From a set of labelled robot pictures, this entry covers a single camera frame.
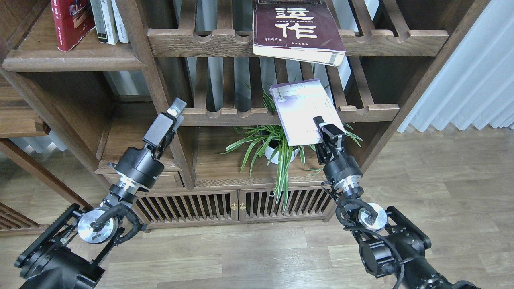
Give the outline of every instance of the book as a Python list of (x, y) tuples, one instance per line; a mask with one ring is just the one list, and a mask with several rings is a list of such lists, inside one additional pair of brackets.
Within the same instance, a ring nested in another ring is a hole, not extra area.
[(125, 25), (123, 24), (123, 19), (121, 18), (120, 10), (118, 10), (116, 0), (112, 0), (112, 3), (114, 11), (114, 20), (116, 22), (116, 29), (118, 30), (118, 37), (120, 39), (120, 42), (128, 43), (129, 35), (127, 34), (127, 30), (125, 29)]
[(254, 54), (339, 66), (345, 52), (323, 0), (255, 0)]
[(89, 0), (51, 0), (57, 48), (70, 51), (95, 27)]
[(345, 132), (341, 118), (319, 79), (274, 84), (270, 93), (290, 146), (321, 142), (313, 120), (317, 116)]
[(93, 10), (93, 16), (95, 17), (95, 24), (97, 28), (98, 42), (107, 43), (107, 31), (105, 30), (105, 23), (103, 21), (102, 4), (100, 0), (91, 0), (91, 9)]
[(115, 45), (118, 43), (118, 31), (116, 30), (116, 22), (114, 20), (113, 3), (111, 0), (100, 0), (103, 12), (103, 22), (105, 23), (105, 32), (107, 34), (107, 43)]

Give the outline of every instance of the spider plant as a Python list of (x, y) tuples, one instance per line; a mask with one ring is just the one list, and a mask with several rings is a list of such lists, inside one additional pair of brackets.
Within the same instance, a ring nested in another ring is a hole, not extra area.
[[(277, 108), (272, 97), (263, 90), (263, 99), (264, 106), (271, 112), (276, 112)], [(352, 128), (348, 124), (344, 124), (347, 128)], [(288, 169), (289, 164), (292, 159), (293, 154), (296, 154), (295, 150), (299, 150), (300, 160), (305, 168), (309, 171), (314, 171), (318, 173), (321, 169), (312, 169), (308, 168), (305, 164), (305, 148), (304, 146), (289, 146), (287, 143), (287, 138), (284, 132), (284, 129), (281, 125), (257, 125), (256, 127), (245, 127), (245, 128), (237, 128), (233, 127), (234, 131), (240, 135), (245, 136), (244, 138), (231, 143), (225, 148), (225, 152), (219, 154), (227, 154), (230, 153), (241, 145), (245, 143), (249, 143), (246, 153), (243, 157), (243, 162), (241, 163), (240, 172), (246, 167), (246, 164), (250, 160), (250, 176), (252, 175), (253, 165), (258, 157), (262, 157), (265, 154), (266, 147), (271, 145), (274, 147), (274, 150), (268, 160), (267, 165), (271, 162), (271, 159), (278, 154), (278, 164), (277, 164), (277, 182), (275, 184), (275, 189), (270, 194), (270, 196), (276, 196), (276, 202), (280, 201), (280, 197), (283, 194), (284, 202), (282, 206), (282, 212), (285, 212), (287, 208), (287, 200), (289, 194), (289, 176)], [(352, 138), (355, 142), (359, 144), (359, 140), (362, 139), (350, 132), (346, 133), (347, 136)], [(313, 150), (316, 150), (314, 145), (310, 144), (309, 147)]]

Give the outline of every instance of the maroon book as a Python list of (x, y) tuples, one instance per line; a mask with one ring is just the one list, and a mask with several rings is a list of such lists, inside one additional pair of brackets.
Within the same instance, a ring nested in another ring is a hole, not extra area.
[(89, 0), (51, 0), (57, 48), (70, 51), (95, 27)]
[(254, 54), (341, 65), (346, 49), (323, 0), (254, 2)]

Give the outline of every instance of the white flower pot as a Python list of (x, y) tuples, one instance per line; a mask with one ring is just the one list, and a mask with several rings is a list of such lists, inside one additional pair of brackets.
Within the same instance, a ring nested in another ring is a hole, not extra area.
[[(264, 150), (264, 155), (266, 156), (266, 158), (270, 159), (274, 150), (275, 150), (274, 148), (267, 146), (266, 149)], [(289, 162), (292, 162), (299, 153), (300, 153), (300, 149), (293, 150), (292, 155), (291, 155), (291, 160)], [(271, 159), (271, 162), (274, 163), (275, 165), (279, 164), (279, 153), (276, 153), (275, 156), (273, 156), (273, 158)]]

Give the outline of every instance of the book spine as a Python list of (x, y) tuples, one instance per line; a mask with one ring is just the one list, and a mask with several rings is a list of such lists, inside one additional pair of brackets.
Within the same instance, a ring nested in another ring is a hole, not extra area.
[(65, 36), (64, 21), (62, 18), (61, 7), (58, 5), (58, 0), (51, 0), (53, 22), (56, 26), (57, 34), (57, 48), (61, 51), (68, 51), (71, 48), (68, 47), (68, 42)]
[(103, 21), (102, 4), (100, 3), (100, 0), (91, 0), (91, 9), (93, 10), (93, 17), (95, 18), (98, 41), (100, 43), (107, 43), (108, 38), (105, 30), (105, 23)]
[(118, 42), (118, 33), (116, 32), (113, 3), (110, 0), (101, 0), (101, 2), (105, 31), (107, 33), (107, 38), (109, 39), (108, 43), (110, 45), (115, 45)]
[(129, 35), (127, 34), (127, 30), (125, 29), (125, 25), (123, 24), (123, 19), (121, 18), (120, 10), (118, 10), (116, 0), (112, 0), (112, 3), (114, 11), (114, 20), (116, 21), (116, 28), (118, 29), (118, 37), (120, 39), (120, 42), (128, 43)]

